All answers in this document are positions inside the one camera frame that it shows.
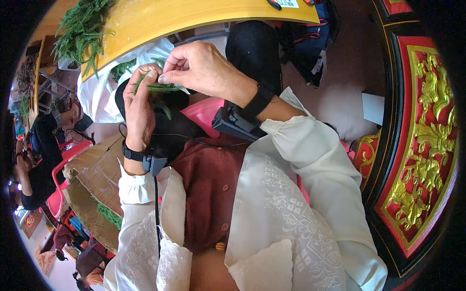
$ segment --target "floor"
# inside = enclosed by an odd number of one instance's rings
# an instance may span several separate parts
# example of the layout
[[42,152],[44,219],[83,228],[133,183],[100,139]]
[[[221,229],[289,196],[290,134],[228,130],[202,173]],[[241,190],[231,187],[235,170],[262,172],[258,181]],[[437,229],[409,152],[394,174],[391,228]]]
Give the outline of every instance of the floor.
[[[334,1],[341,17],[336,41],[327,50],[327,70],[319,88],[306,86],[291,62],[282,65],[283,86],[290,86],[311,114],[332,124],[340,138],[350,143],[377,132],[377,125],[363,118],[361,93],[384,96],[381,36],[368,17],[363,1]],[[195,34],[221,30],[223,24],[197,28]],[[212,42],[224,51],[225,41]],[[63,81],[76,84],[77,73],[67,72]],[[93,123],[86,133],[96,142],[118,133],[118,124]]]

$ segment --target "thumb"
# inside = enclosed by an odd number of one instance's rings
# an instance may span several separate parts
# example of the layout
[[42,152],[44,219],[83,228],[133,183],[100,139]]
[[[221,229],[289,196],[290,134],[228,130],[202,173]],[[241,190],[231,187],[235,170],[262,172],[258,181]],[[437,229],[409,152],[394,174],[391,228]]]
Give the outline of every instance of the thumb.
[[160,75],[158,78],[159,84],[170,84],[170,83],[176,83],[180,84],[183,87],[186,87],[186,81],[189,79],[190,71],[179,71],[179,70],[173,70],[170,72],[165,72]]
[[147,88],[147,85],[153,85],[157,81],[157,72],[154,69],[151,69],[147,75],[144,77],[144,79],[141,81],[141,84],[139,84],[139,87],[137,88],[137,94],[136,98],[144,98],[147,100],[148,95],[149,95],[149,90]]

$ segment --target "embroidered white blouse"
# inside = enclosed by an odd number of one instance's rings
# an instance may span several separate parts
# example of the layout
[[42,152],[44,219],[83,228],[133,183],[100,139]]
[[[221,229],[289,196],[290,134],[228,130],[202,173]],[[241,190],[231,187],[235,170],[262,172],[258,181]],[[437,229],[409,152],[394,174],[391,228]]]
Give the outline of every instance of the embroidered white blouse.
[[[387,267],[365,220],[356,171],[337,133],[315,120],[288,87],[280,98],[306,112],[266,120],[267,136],[246,150],[233,205],[225,266],[241,291],[382,290]],[[118,254],[104,273],[109,291],[188,291],[192,253],[183,247],[186,193],[171,167],[155,182],[121,167],[124,211]],[[309,193],[309,206],[293,182]]]

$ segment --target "fingernail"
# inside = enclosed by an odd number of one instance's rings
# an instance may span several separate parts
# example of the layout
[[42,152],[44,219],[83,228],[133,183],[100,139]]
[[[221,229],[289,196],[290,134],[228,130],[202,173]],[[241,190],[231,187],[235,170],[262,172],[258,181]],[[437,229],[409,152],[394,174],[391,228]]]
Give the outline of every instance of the fingernail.
[[147,74],[147,76],[149,78],[153,78],[157,75],[157,72],[155,70],[150,70],[149,73]]
[[158,83],[159,83],[159,84],[167,84],[167,78],[165,78],[164,75],[161,75],[161,76],[158,78]]

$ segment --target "wooden button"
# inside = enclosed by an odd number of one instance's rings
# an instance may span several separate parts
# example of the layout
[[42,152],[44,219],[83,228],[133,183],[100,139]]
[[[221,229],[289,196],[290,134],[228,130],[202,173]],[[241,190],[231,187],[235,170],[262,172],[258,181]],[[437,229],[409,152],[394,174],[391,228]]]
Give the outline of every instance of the wooden button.
[[224,243],[217,243],[215,245],[215,250],[216,251],[225,251],[226,250],[226,245]]

